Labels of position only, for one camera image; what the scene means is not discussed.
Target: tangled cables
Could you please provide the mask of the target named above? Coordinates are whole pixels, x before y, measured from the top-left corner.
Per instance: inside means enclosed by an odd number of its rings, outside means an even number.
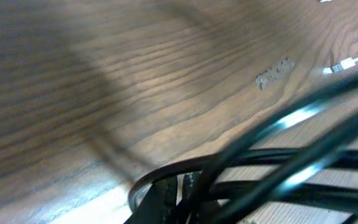
[[[351,212],[358,215],[358,190],[303,182],[325,168],[358,170],[358,150],[345,147],[358,138],[358,112],[302,149],[250,150],[257,142],[288,129],[329,108],[332,98],[358,88],[358,74],[324,86],[265,121],[250,128],[221,151],[157,169],[138,180],[129,192],[129,205],[136,211],[136,198],[146,185],[184,174],[201,171],[187,198],[173,208],[169,223],[184,224],[208,200],[228,198],[203,223],[235,223],[268,201],[284,201]],[[278,168],[258,182],[225,182],[216,179],[228,167],[275,165]],[[354,215],[346,223],[358,219]]]

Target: wooden surface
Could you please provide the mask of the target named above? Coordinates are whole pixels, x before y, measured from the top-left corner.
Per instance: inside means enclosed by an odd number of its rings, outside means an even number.
[[[218,150],[286,102],[347,75],[321,71],[350,56],[358,56],[358,1],[2,0],[0,223],[124,220],[125,194],[142,174]],[[286,57],[291,74],[259,90],[256,76]],[[264,146],[305,144],[357,106],[358,94],[349,95]],[[358,174],[313,181],[358,187]],[[275,203],[253,217],[345,218]]]

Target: white connector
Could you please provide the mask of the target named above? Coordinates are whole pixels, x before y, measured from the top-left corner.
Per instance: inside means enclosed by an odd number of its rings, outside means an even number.
[[[330,74],[330,73],[333,73],[333,72],[340,72],[340,71],[343,71],[343,70],[346,70],[348,68],[351,68],[351,67],[355,66],[356,62],[358,62],[358,57],[357,58],[349,57],[347,59],[341,60],[336,65],[324,68],[323,73],[324,74]]]

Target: wood grain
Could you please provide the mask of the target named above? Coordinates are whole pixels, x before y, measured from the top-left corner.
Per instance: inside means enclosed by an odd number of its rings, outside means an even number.
[[[218,150],[287,102],[357,71],[321,74],[357,55],[358,1],[2,0],[0,223],[50,223],[98,200],[120,205],[104,211],[113,219],[124,199],[112,192]],[[286,57],[294,71],[259,90],[257,75]],[[305,144],[357,108],[358,93],[341,102],[263,146]],[[358,174],[316,181],[358,187]],[[345,217],[273,204],[253,218]]]

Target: black cable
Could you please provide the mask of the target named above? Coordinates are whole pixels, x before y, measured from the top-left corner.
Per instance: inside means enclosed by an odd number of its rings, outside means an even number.
[[[231,200],[215,213],[210,223],[235,223],[268,200],[280,198],[330,166],[342,156],[346,144],[358,137],[358,112],[340,122],[308,150],[301,151],[284,165],[266,175],[243,196]]]
[[[205,200],[235,199],[259,181],[230,181],[213,185]],[[304,184],[276,201],[358,214],[358,190],[318,184]]]
[[[352,214],[351,216],[349,216],[349,218],[347,218],[345,221],[342,222],[342,224],[355,224],[358,222],[358,213],[357,212],[353,212],[356,214]]]
[[[254,149],[247,154],[241,155],[239,160],[231,164],[235,166],[259,166],[259,165],[277,165],[284,163],[300,150],[307,148],[278,148],[278,149]],[[129,206],[134,212],[137,209],[136,198],[141,189],[158,180],[173,177],[179,174],[201,170],[211,159],[211,156],[201,156],[185,161],[176,162],[165,167],[154,170],[139,179],[129,192]],[[344,152],[343,157],[334,163],[331,168],[358,170],[358,149],[349,149]]]
[[[206,194],[209,187],[218,178],[220,173],[236,160],[236,157],[248,150],[257,141],[289,128],[289,126],[285,126],[280,122],[284,117],[299,110],[315,110],[318,113],[324,109],[331,98],[356,88],[358,88],[358,75],[324,86],[314,93],[302,97],[278,113],[273,114],[264,122],[244,133],[239,139],[230,143],[221,152],[216,153],[208,162],[205,169],[203,169],[193,194],[188,199],[182,200],[177,206],[176,217],[174,219],[179,218],[180,223],[185,223],[189,213],[198,206],[198,202]]]

